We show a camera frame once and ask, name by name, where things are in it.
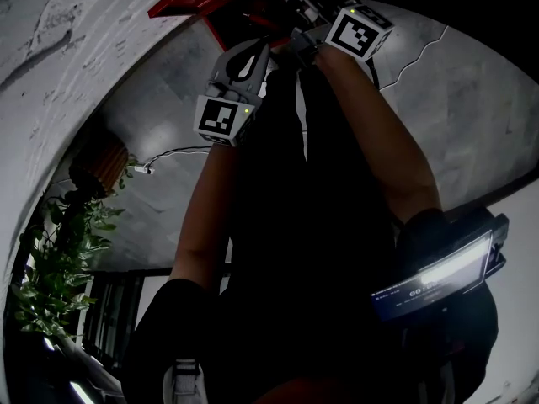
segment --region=black device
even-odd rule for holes
[[[505,215],[494,217],[486,208],[455,221],[441,247],[420,254],[407,277],[371,294],[376,314],[384,322],[405,321],[428,307],[443,309],[447,297],[472,291],[504,266],[500,249],[508,228]]]

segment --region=person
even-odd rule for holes
[[[435,178],[353,58],[324,46],[315,63],[299,74],[307,159],[296,71],[286,67],[268,75],[245,144],[211,148],[169,281],[126,352],[127,402],[161,402],[177,359],[200,363],[209,403],[432,396],[398,357],[399,339],[385,333],[370,295],[406,267],[394,223],[422,242],[445,229]],[[229,237],[232,275],[218,295]],[[491,341],[475,348],[478,368],[453,402],[483,380]]]

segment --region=hand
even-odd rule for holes
[[[343,65],[356,64],[354,57],[331,45],[322,45],[314,59],[322,72],[339,69]]]

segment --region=black shirt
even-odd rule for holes
[[[163,375],[174,360],[195,358],[204,370],[210,403],[253,402],[288,380],[309,375],[356,378],[364,396],[372,391],[378,399],[409,396],[417,401],[418,377],[408,375],[413,361],[402,356],[399,337],[376,319],[368,295],[407,273],[406,265],[398,267],[400,252],[443,243],[447,227],[440,211],[414,217],[401,232],[395,257],[383,264],[400,270],[395,274],[377,271],[381,247],[363,259],[345,259],[346,264],[357,262],[358,268],[345,271],[349,276],[344,277],[335,278],[330,252],[319,254],[315,270],[291,271],[290,282],[275,279],[273,288],[271,277],[261,289],[234,286],[232,273],[230,289],[218,298],[188,280],[167,282],[127,350],[122,378],[126,400],[160,402]],[[343,255],[337,247],[333,250],[333,256]],[[276,276],[283,274],[275,271]],[[478,312],[483,313],[480,322]],[[497,334],[495,305],[486,285],[459,308],[453,326],[462,342],[448,359],[456,402],[463,402],[483,380]],[[424,379],[429,397],[441,399],[440,373],[430,371]]]

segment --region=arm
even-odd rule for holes
[[[328,79],[393,214],[406,222],[422,210],[441,209],[423,152],[355,60],[326,46],[316,63]]]
[[[169,279],[188,279],[206,290],[221,282],[237,162],[236,148],[217,144],[211,148],[185,213]]]

